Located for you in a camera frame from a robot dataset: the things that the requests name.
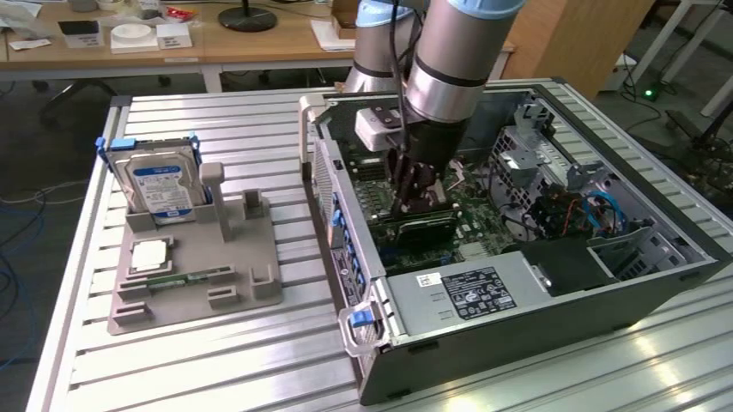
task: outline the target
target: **aluminum table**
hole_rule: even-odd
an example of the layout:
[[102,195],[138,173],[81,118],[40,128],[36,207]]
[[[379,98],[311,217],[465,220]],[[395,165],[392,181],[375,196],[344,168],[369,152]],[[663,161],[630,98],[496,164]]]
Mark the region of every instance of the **aluminum table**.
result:
[[[535,81],[502,81],[528,84]],[[733,251],[731,222],[566,85],[544,86],[684,214]],[[730,268],[626,330],[371,407],[357,404],[297,172],[297,104],[329,89],[138,97],[112,107],[106,138],[193,130],[225,165],[229,195],[272,204],[284,301],[110,336],[106,316],[125,198],[96,161],[28,410],[715,410],[733,405]],[[594,158],[574,132],[555,138]]]

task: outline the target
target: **power supply label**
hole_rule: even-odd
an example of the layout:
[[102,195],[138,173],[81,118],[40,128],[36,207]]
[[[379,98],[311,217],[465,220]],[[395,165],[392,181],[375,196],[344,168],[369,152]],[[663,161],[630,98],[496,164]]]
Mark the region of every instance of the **power supply label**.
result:
[[463,320],[516,307],[492,267],[443,276],[449,301]]

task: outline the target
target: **blue hard drive label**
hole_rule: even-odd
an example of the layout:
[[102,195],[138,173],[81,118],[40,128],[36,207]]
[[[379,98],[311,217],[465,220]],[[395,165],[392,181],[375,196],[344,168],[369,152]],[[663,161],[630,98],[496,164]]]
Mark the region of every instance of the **blue hard drive label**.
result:
[[154,217],[178,217],[193,209],[188,189],[181,185],[177,166],[145,167],[133,170],[142,201]]

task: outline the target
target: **gray plastic stand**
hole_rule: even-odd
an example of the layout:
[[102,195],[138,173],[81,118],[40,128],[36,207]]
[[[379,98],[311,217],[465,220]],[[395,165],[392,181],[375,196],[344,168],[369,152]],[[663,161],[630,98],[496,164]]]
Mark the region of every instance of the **gray plastic stand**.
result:
[[[126,214],[108,332],[117,335],[277,304],[281,285],[269,204],[259,191],[224,202],[221,163],[200,165],[212,204],[196,220],[157,227],[148,213]],[[130,268],[133,247],[161,240],[165,260]]]

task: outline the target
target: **white sticker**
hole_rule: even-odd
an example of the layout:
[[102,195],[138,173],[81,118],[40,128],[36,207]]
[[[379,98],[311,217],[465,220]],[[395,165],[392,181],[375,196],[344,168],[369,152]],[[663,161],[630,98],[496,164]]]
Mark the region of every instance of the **white sticker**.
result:
[[188,213],[193,209],[188,190],[178,184],[182,177],[180,167],[134,169],[133,175],[150,214],[164,214],[160,216],[170,217]]
[[10,45],[14,51],[34,49],[36,47],[41,47],[49,44],[50,44],[50,41],[48,41],[46,39],[30,40],[30,41],[12,41],[7,43],[7,45]]
[[197,58],[165,58],[165,63],[194,63]]
[[433,286],[439,285],[441,283],[439,279],[439,272],[428,273],[425,275],[417,275],[415,276],[416,284],[420,285],[420,288],[424,288],[425,286]]

